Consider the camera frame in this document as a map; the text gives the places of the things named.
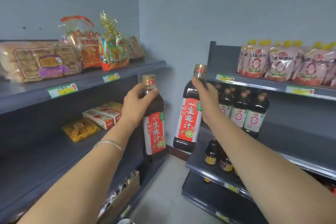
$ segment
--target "person's right hand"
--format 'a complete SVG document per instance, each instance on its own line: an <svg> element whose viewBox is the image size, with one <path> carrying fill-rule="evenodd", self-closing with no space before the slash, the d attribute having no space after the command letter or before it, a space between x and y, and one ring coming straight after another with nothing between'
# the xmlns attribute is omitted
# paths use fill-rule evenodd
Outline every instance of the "person's right hand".
<svg viewBox="0 0 336 224"><path fill-rule="evenodd" d="M203 84L195 77L193 77L191 81L199 94L203 120L206 124L209 125L209 123L211 122L211 118L214 118L216 117L216 115L221 114L218 103L218 91L210 83L207 83L207 90L206 88L204 88Z"/></svg>

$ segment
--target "store shelf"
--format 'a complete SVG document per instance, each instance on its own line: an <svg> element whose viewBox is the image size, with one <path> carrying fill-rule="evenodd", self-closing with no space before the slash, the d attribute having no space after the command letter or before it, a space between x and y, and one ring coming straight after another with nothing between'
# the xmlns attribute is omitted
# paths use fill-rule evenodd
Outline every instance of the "store shelf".
<svg viewBox="0 0 336 224"><path fill-rule="evenodd" d="M207 148L210 139L211 136L207 134L202 132L199 134L199 140L197 141L195 150L188 158L186 166L190 168L191 172L208 178L209 180L252 200L243 182L233 171L225 172L217 163L215 165L209 165L204 161L205 149Z"/></svg>
<svg viewBox="0 0 336 224"><path fill-rule="evenodd" d="M208 58L207 80L287 93L289 90L289 88L287 89L288 86L296 86L299 88L307 87L304 85L296 85L292 81L273 82L263 78L252 79L240 76L236 71L240 50L240 46L216 45L216 42L212 41ZM229 79L233 78L233 80L218 80L216 79L217 74L228 76ZM336 101L335 89L324 86L309 86L309 88L314 90L313 94L308 95L309 97Z"/></svg>
<svg viewBox="0 0 336 224"><path fill-rule="evenodd" d="M163 60L146 59L134 62L128 68L104 72L102 69L84 70L81 74L57 79L32 82L27 84L11 83L9 80L0 80L0 114L14 111L26 106L37 104L51 99L47 89L75 83L78 90L89 89L104 84L102 76L118 73L120 78L137 75L166 66Z"/></svg>
<svg viewBox="0 0 336 224"><path fill-rule="evenodd" d="M144 160L136 129L119 163L110 190L117 188ZM30 207L107 133L73 143L63 132L53 133L24 152L7 156L0 165L0 223Z"/></svg>
<svg viewBox="0 0 336 224"><path fill-rule="evenodd" d="M147 185L151 182L152 178L155 176L156 172L160 169L160 167L165 162L165 160L166 160L166 158L163 158L163 159L161 159L157 162L154 162L152 164L148 164L148 169L146 170L146 173L144 175L140 171L141 182L140 182L139 190L132 197L129 204L125 207L125 209L122 211L120 216L118 218L116 218L116 220L113 223L117 224L122 219L127 218L127 216L129 216L130 213L135 209L135 207L139 203L142 195L144 194L144 192L147 188Z"/></svg>
<svg viewBox="0 0 336 224"><path fill-rule="evenodd" d="M204 134L212 135L212 131L204 123L201 127L199 137L209 140ZM257 140L302 169L336 180L335 140L268 122L263 123Z"/></svg>
<svg viewBox="0 0 336 224"><path fill-rule="evenodd" d="M205 183L192 172L183 184L182 195L224 223L267 223L254 202L215 183Z"/></svg>

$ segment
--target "orange bag handle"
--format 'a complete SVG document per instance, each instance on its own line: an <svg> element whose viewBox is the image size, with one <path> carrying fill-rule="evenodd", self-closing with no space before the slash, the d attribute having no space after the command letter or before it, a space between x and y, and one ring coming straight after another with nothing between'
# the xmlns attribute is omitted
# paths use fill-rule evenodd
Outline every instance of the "orange bag handle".
<svg viewBox="0 0 336 224"><path fill-rule="evenodd" d="M69 20L72 20L72 19L85 20L88 23L90 23L92 25L92 27L94 27L94 24L92 23L92 21L90 21L88 18L86 18L84 16L80 16L80 15L63 17L63 18L60 19L60 21L65 22L65 21L69 21Z"/></svg>

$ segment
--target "silver bracelet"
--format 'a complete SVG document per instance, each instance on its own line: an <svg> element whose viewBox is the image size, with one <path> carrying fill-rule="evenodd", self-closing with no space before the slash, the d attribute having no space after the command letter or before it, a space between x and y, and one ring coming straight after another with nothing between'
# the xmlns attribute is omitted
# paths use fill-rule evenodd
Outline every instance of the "silver bracelet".
<svg viewBox="0 0 336 224"><path fill-rule="evenodd" d="M96 147L96 146L99 145L100 143L110 143L110 144L114 145L114 146L119 150L119 153L120 153L120 159L123 157L124 152L123 152L123 150L121 149L120 145L119 145L116 141L113 141L113 140L106 140L106 141L98 142L98 143L96 143L96 145L95 145L94 147Z"/></svg>

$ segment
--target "tiled floor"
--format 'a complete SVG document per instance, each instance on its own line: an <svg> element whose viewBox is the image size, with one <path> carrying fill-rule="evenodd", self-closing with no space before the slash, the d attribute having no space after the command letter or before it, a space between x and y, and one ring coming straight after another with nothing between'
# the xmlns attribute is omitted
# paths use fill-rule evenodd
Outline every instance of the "tiled floor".
<svg viewBox="0 0 336 224"><path fill-rule="evenodd" d="M222 223L181 196L188 172L184 161L170 155L130 219L136 224Z"/></svg>

